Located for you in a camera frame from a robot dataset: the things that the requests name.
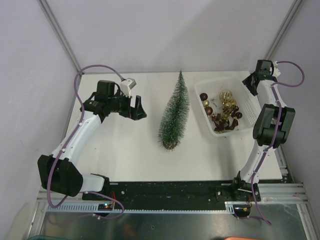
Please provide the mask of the white perforated plastic basket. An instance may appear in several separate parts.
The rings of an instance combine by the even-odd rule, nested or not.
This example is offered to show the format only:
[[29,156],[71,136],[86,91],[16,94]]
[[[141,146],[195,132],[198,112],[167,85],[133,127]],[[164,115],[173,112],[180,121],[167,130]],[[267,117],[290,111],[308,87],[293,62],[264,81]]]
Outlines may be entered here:
[[253,130],[259,111],[238,78],[202,80],[194,85],[194,90],[208,130],[214,137],[229,137]]

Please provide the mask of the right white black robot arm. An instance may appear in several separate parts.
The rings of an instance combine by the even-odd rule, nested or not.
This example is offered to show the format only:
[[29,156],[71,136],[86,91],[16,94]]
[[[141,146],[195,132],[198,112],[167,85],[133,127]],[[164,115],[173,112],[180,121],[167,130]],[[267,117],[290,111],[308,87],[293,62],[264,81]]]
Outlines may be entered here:
[[271,60],[260,59],[254,72],[242,81],[262,104],[252,132],[254,146],[230,188],[231,196],[237,201],[246,201],[249,196],[255,197],[259,193],[259,170],[268,155],[287,141],[296,114],[295,109],[288,107],[281,98],[277,80],[280,71],[276,65]]

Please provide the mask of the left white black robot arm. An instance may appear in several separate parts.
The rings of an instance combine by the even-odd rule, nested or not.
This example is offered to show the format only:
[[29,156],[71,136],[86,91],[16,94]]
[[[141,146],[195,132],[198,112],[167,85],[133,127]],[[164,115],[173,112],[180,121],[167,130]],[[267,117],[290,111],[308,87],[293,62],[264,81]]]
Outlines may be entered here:
[[132,78],[115,83],[100,80],[96,91],[85,100],[79,117],[70,133],[50,155],[41,155],[37,165],[44,189],[74,197],[78,193],[93,192],[100,200],[110,196],[111,188],[107,177],[99,174],[80,173],[77,162],[91,135],[112,113],[137,121],[147,117],[141,103],[141,96],[135,97],[131,105],[131,90],[136,86]]

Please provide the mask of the small green bottlebrush christmas tree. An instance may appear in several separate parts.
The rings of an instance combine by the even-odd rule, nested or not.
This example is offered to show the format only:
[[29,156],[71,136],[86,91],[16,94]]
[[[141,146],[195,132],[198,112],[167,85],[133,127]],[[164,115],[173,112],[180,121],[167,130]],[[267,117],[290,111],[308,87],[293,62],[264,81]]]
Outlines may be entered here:
[[173,93],[164,109],[158,130],[158,142],[167,151],[174,150],[184,138],[190,113],[190,94],[180,71]]

